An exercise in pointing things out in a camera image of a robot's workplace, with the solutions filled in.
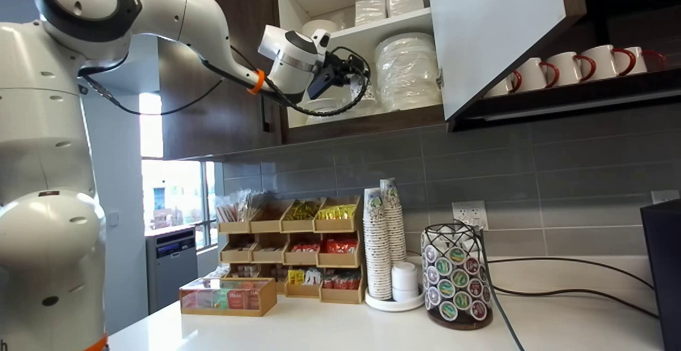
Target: window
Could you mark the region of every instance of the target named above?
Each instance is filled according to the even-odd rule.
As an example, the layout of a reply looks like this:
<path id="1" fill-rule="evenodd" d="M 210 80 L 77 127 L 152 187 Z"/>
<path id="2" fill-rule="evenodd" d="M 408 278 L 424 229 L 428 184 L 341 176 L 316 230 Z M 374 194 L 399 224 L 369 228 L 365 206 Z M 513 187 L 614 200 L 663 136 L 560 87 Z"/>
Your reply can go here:
<path id="1" fill-rule="evenodd" d="M 161 97 L 139 95 L 139 111 L 160 113 Z M 139 116 L 142 153 L 144 229 L 151 232 L 176 225 L 194 225 L 196 248 L 217 244 L 215 164 L 164 161 L 161 116 Z"/>

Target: mug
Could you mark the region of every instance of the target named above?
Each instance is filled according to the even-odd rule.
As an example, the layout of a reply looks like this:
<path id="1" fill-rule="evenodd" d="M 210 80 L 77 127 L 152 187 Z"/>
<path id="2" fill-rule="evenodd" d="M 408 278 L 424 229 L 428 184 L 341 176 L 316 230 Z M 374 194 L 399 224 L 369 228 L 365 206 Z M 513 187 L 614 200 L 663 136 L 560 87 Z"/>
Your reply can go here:
<path id="1" fill-rule="evenodd" d="M 511 80 L 511 75 L 509 74 L 499 81 L 498 84 L 494 85 L 483 98 L 505 96 L 506 94 L 518 91 L 522 84 L 522 76 L 517 70 L 514 70 L 511 74 L 516 78 L 515 83 Z"/>
<path id="2" fill-rule="evenodd" d="M 546 75 L 543 67 L 551 68 L 554 71 L 553 80 L 546 82 Z M 541 58 L 532 57 L 518 68 L 522 77 L 522 83 L 518 91 L 533 91 L 537 89 L 550 88 L 560 79 L 560 70 L 552 63 L 542 62 Z"/>
<path id="3" fill-rule="evenodd" d="M 586 61 L 589 65 L 589 71 L 582 73 L 582 66 L 580 61 Z M 556 85 L 570 85 L 586 81 L 591 78 L 596 72 L 596 62 L 591 58 L 577 55 L 576 52 L 564 52 L 551 56 L 546 60 L 547 63 L 552 63 L 560 71 L 560 77 Z M 551 74 L 548 74 L 549 80 L 553 80 Z"/>
<path id="4" fill-rule="evenodd" d="M 660 70 L 665 69 L 667 63 L 667 56 L 662 53 L 655 51 L 646 51 L 641 49 L 640 46 L 632 46 L 631 48 L 626 48 L 627 51 L 632 52 L 636 57 L 636 63 L 634 68 L 628 74 L 646 73 L 647 66 L 645 65 L 644 56 L 654 56 L 657 59 L 657 66 Z M 625 67 L 627 65 L 627 56 L 616 55 L 615 63 L 619 68 Z"/>
<path id="5" fill-rule="evenodd" d="M 615 53 L 619 53 L 623 57 L 621 64 L 617 63 Z M 584 51 L 582 55 L 596 62 L 596 71 L 589 79 L 591 81 L 624 76 L 632 71 L 637 61 L 632 52 L 627 49 L 613 48 L 611 45 L 596 46 Z M 589 71 L 587 66 L 589 64 L 586 63 L 586 60 L 582 60 L 582 73 Z"/>

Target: coffee pod holder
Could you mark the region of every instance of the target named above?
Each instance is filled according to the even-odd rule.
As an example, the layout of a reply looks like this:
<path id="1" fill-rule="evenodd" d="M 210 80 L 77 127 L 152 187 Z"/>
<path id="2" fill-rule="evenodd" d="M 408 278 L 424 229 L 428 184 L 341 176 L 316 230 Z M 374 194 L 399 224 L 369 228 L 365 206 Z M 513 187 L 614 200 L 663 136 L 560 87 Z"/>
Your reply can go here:
<path id="1" fill-rule="evenodd" d="M 424 302 L 430 319 L 457 330 L 492 321 L 492 286 L 479 234 L 454 223 L 429 225 L 421 233 Z"/>

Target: red mug handle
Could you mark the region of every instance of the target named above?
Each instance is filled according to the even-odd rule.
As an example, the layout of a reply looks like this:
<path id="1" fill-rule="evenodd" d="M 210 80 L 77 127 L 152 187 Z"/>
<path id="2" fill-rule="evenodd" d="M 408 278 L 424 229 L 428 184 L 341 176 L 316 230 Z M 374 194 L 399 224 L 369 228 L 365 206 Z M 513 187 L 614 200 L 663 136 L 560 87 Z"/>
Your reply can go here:
<path id="1" fill-rule="evenodd" d="M 657 58 L 657 66 L 660 67 L 660 70 L 665 69 L 665 67 L 667 66 L 667 56 L 663 55 L 662 53 L 656 51 L 642 50 L 641 54 L 644 56 L 645 55 L 655 56 Z"/>
<path id="2" fill-rule="evenodd" d="M 515 93 L 520 89 L 520 85 L 522 84 L 522 76 L 520 75 L 520 72 L 517 70 L 513 71 L 513 75 L 516 76 L 516 83 L 513 84 L 513 81 L 511 81 L 511 84 L 513 84 L 513 88 L 509 91 L 509 93 Z"/>
<path id="3" fill-rule="evenodd" d="M 618 53 L 624 53 L 625 55 L 627 55 L 629 57 L 629 66 L 627 67 L 627 69 L 623 70 L 622 72 L 618 73 L 617 75 L 623 76 L 623 75 L 626 75 L 629 72 L 631 72 L 632 69 L 634 68 L 634 65 L 636 65 L 636 56 L 631 51 L 628 51 L 627 49 L 613 48 L 612 51 L 618 52 Z"/>
<path id="4" fill-rule="evenodd" d="M 558 69 L 558 67 L 555 66 L 552 63 L 540 62 L 539 64 L 542 65 L 542 66 L 547 66 L 547 67 L 551 68 L 552 70 L 554 70 L 554 73 L 555 73 L 554 79 L 553 79 L 553 81 L 551 81 L 550 84 L 547 84 L 546 87 L 550 88 L 550 87 L 554 86 L 555 83 L 558 82 L 558 79 L 560 78 L 560 70 Z"/>
<path id="5" fill-rule="evenodd" d="M 596 62 L 591 58 L 591 57 L 586 57 L 582 55 L 575 55 L 575 58 L 580 59 L 580 60 L 586 60 L 589 65 L 591 65 L 591 69 L 589 69 L 589 73 L 586 74 L 586 76 L 582 77 L 579 79 L 579 82 L 586 81 L 591 78 L 591 76 L 596 73 Z"/>

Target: dark wood cabinet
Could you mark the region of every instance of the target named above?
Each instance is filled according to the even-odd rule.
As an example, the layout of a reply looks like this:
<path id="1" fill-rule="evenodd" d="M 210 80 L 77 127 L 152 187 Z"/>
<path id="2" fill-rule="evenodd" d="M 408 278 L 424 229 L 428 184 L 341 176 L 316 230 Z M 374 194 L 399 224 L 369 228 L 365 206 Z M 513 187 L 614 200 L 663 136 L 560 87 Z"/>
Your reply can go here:
<path id="1" fill-rule="evenodd" d="M 272 62 L 258 54 L 258 45 L 266 24 L 279 24 L 277 0 L 216 1 L 228 20 L 231 43 L 269 72 Z M 161 39 L 159 71 L 164 111 L 193 101 L 219 80 L 190 48 Z M 163 157 L 209 159 L 210 155 L 280 145 L 281 118 L 279 105 L 225 80 L 201 102 L 163 117 Z"/>

